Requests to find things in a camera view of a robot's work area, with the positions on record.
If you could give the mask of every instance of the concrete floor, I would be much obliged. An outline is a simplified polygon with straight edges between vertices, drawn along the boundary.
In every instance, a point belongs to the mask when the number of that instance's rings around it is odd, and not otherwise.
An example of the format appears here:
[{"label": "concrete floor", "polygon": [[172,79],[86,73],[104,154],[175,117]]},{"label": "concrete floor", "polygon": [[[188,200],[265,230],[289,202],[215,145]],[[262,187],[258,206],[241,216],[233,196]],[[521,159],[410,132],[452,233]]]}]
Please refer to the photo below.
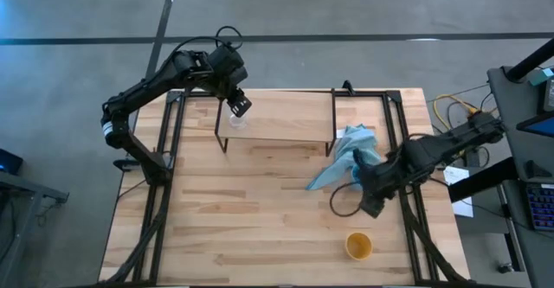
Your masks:
[{"label": "concrete floor", "polygon": [[[164,0],[0,0],[0,38],[155,36],[163,6]],[[244,35],[549,32],[552,8],[554,0],[174,0],[166,35],[213,35],[226,24]],[[432,99],[484,84],[488,68],[517,63],[544,42],[246,43],[241,54],[250,76],[243,85],[330,87],[350,80],[357,87],[423,87]],[[161,61],[172,47],[162,47]],[[20,286],[96,280],[121,178],[112,160],[125,154],[105,145],[100,104],[144,77],[151,50],[151,44],[0,47],[0,148],[25,159],[24,177],[70,192],[27,245]],[[487,93],[461,97],[478,105]],[[455,111],[454,120],[461,114]],[[491,163],[509,155],[506,143],[491,152]],[[494,271],[506,258],[504,247],[491,245],[498,235],[462,228],[461,234],[472,278],[529,285],[524,273]]]}]

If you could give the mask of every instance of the orange cup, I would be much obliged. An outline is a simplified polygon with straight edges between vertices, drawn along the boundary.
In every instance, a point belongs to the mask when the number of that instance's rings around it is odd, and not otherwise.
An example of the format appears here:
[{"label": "orange cup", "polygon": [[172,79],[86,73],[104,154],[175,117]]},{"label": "orange cup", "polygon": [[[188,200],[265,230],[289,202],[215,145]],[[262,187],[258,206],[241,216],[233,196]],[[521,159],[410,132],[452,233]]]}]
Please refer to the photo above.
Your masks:
[{"label": "orange cup", "polygon": [[345,242],[348,255],[358,261],[367,259],[373,252],[373,245],[370,238],[363,233],[352,233]]}]

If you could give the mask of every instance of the wooden tabletop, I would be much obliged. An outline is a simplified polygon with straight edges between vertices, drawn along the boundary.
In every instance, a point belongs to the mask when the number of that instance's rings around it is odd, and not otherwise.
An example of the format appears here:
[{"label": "wooden tabletop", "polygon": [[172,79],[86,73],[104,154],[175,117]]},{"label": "wooden tabletop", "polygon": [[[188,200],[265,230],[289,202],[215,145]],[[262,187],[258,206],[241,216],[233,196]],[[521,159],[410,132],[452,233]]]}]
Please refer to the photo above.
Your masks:
[{"label": "wooden tabletop", "polygon": [[250,91],[252,106],[242,120],[243,128],[229,122],[231,110],[222,104],[221,138],[273,139],[331,142],[332,96],[330,93]]},{"label": "wooden tabletop", "polygon": [[[400,90],[409,133],[432,133],[422,89]],[[247,97],[258,93],[245,92]],[[332,155],[325,157],[324,144],[236,139],[224,154],[214,136],[217,107],[218,101],[212,98],[189,99],[186,104],[160,285],[413,284],[397,198],[386,201],[377,219],[362,211],[349,218],[333,215],[329,197],[338,183],[305,190],[332,163]],[[160,97],[138,115],[135,134],[148,148],[157,143],[163,110],[164,97]],[[379,98],[337,98],[336,110],[338,129],[364,123],[376,133],[377,152],[384,157],[390,150]],[[398,128],[394,106],[392,111]],[[138,171],[126,173],[121,190],[143,178]],[[448,191],[428,182],[422,194],[433,241],[452,266],[468,277]],[[136,245],[146,197],[143,185],[119,201],[100,279],[114,274]],[[355,191],[338,195],[338,210],[352,209],[359,198]],[[345,253],[345,239],[352,232],[363,232],[373,241],[373,254],[365,261],[352,260]]]}]

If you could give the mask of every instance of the wooden table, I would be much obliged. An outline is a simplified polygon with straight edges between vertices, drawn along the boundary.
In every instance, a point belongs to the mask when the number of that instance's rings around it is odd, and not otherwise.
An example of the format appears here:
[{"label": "wooden table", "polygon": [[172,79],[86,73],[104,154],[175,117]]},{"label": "wooden table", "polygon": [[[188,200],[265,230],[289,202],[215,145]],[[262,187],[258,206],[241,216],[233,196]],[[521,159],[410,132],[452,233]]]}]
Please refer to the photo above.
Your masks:
[{"label": "wooden table", "polygon": [[[432,133],[422,89],[400,90],[409,133]],[[245,92],[248,96],[253,91]],[[236,139],[223,154],[214,136],[217,107],[211,98],[189,99],[186,104],[160,285],[413,284],[397,198],[386,202],[378,219],[361,211],[350,218],[333,215],[329,197],[336,185],[305,190],[332,162],[332,156],[325,157],[324,144]],[[163,110],[160,97],[138,115],[135,134],[149,148],[157,143]],[[380,99],[337,98],[336,110],[338,129],[364,123],[374,130],[377,152],[384,157],[390,145]],[[142,179],[140,172],[126,173],[121,190]],[[117,204],[100,279],[114,274],[137,243],[147,190],[143,185]],[[422,194],[433,241],[468,278],[447,189],[429,182]],[[359,198],[359,192],[345,192],[335,202],[346,209],[355,207]],[[345,253],[345,239],[355,231],[373,241],[373,254],[365,261]]]}]

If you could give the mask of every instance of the light blue towel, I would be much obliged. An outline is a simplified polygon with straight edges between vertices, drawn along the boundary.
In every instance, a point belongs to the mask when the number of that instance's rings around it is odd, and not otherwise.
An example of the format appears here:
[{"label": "light blue towel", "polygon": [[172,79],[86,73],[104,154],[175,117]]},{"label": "light blue towel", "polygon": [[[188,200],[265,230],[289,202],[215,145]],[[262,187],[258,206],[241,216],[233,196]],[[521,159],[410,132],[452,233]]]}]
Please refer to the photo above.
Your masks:
[{"label": "light blue towel", "polygon": [[[346,126],[345,135],[335,150],[335,162],[313,179],[306,189],[320,189],[329,183],[340,180],[346,171],[356,165],[356,162],[354,162],[354,149],[360,149],[366,163],[370,165],[380,163],[381,157],[375,152],[376,144],[375,133],[365,128],[364,125],[360,124],[356,127]],[[359,184],[352,187],[355,189],[362,188]]]}]

